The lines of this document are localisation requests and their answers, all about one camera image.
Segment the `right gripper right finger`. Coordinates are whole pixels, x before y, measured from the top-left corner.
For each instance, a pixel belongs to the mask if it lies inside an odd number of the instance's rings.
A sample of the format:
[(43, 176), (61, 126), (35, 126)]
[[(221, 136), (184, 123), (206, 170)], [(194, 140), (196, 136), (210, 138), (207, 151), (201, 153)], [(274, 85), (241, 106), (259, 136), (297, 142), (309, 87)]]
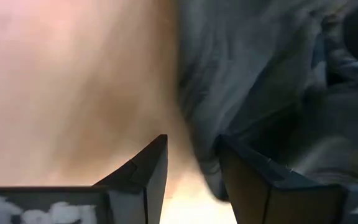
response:
[(226, 135), (215, 149), (237, 224), (358, 224), (358, 185), (319, 184)]

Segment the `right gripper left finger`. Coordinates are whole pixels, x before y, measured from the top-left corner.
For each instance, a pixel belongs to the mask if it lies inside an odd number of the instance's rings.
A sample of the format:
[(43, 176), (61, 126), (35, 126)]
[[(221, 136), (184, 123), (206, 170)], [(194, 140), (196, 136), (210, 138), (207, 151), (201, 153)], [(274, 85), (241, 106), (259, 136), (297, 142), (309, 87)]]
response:
[(159, 224), (167, 141), (159, 135), (91, 186), (0, 187), (0, 224)]

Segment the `dark charcoal baseball cap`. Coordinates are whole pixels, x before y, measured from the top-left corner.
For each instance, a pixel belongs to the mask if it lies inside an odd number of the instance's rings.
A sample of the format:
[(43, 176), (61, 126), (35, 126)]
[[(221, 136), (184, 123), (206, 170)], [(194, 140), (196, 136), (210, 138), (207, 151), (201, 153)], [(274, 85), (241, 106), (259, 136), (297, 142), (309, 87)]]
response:
[(178, 0), (179, 102), (228, 199), (225, 134), (324, 184), (358, 184), (358, 0)]

